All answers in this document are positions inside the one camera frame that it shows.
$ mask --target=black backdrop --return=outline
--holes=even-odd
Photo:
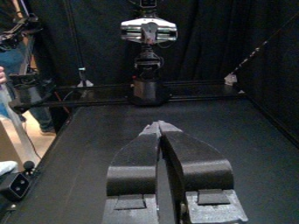
[[[80,82],[64,1],[28,0],[44,31],[36,58],[59,85]],[[138,43],[121,39],[121,23],[134,18],[127,0],[70,0],[87,76],[96,85],[126,83],[135,75]],[[298,12],[290,0],[163,0],[159,17],[177,23],[179,39],[167,49],[163,79],[219,80]],[[271,38],[238,72],[243,90],[299,139],[299,20]]]

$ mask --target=black table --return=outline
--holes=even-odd
[[[231,162],[249,223],[299,223],[299,150],[246,99],[79,108],[7,223],[100,223],[112,157],[158,120],[213,145]]]

